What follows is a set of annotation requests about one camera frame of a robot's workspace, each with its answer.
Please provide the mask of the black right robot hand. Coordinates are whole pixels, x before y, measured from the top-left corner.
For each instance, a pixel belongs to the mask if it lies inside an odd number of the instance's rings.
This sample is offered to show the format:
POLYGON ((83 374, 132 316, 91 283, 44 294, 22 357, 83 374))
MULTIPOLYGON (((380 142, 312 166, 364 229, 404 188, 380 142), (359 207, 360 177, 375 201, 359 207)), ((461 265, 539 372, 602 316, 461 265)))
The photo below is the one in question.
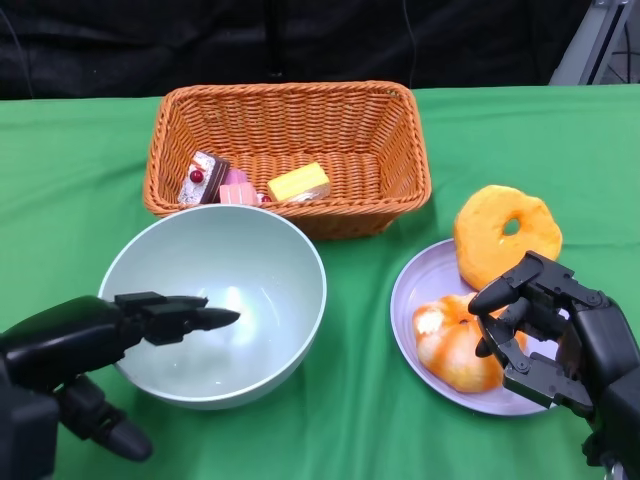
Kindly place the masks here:
POLYGON ((506 389, 592 420, 605 391, 639 366, 639 347, 617 303, 572 270, 533 251, 469 303, 506 389))

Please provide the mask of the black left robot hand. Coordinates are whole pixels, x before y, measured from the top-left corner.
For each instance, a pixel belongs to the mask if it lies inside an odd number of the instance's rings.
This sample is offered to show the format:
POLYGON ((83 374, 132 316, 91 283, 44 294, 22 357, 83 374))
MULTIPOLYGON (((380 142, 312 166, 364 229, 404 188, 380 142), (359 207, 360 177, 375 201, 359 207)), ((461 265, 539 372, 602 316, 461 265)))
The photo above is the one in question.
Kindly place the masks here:
POLYGON ((175 344, 193 331, 223 328, 239 317, 198 296, 140 292, 111 301, 83 296, 2 333, 1 358, 14 384, 53 396, 62 424, 78 438, 141 462, 153 452, 151 441, 106 401, 88 373, 120 361, 141 341, 175 344))

